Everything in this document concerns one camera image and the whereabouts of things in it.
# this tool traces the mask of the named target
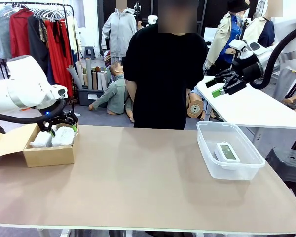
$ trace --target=gray storage bin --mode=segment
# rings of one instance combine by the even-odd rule
[[[96,99],[100,98],[104,93],[104,91],[102,90],[77,89],[77,91],[78,91],[79,102],[80,102],[80,105],[82,106],[89,106]],[[107,103],[103,103],[100,105],[100,107],[106,108],[107,105],[108,105]]]

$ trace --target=black cable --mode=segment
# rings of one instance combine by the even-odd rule
[[[269,58],[262,83],[261,84],[257,84],[255,82],[250,83],[250,85],[254,89],[262,90],[269,85],[272,74],[273,74],[274,65],[276,63],[278,56],[280,56],[283,49],[295,38],[296,38],[296,29],[290,32],[287,36],[285,36],[285,38],[276,46],[276,48],[274,49],[274,51],[272,52]]]
[[[17,117],[0,114],[0,120],[6,121],[6,122],[12,122],[12,123],[19,123],[19,124],[31,124],[31,123],[44,122],[46,120],[49,120],[51,118],[58,116],[63,111],[65,106],[66,106],[66,101],[60,100],[59,105],[56,107],[56,109],[51,111],[47,115],[42,115],[34,118],[17,118]]]

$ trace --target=green shirt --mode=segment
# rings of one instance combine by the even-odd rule
[[[118,75],[115,79],[116,81],[108,86],[104,91],[104,94],[92,103],[94,110],[96,110],[101,104],[107,102],[108,110],[117,114],[124,113],[124,104],[128,98],[124,75]]]

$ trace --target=beige tabletop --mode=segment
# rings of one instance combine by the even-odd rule
[[[80,126],[76,164],[0,158],[0,225],[296,233],[296,199],[266,165],[252,180],[210,176],[195,131]]]

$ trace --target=black stool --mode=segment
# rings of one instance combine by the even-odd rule
[[[84,48],[84,58],[90,58],[92,60],[95,59],[95,52],[92,46],[86,46]]]
[[[265,160],[296,196],[296,150],[274,148]]]

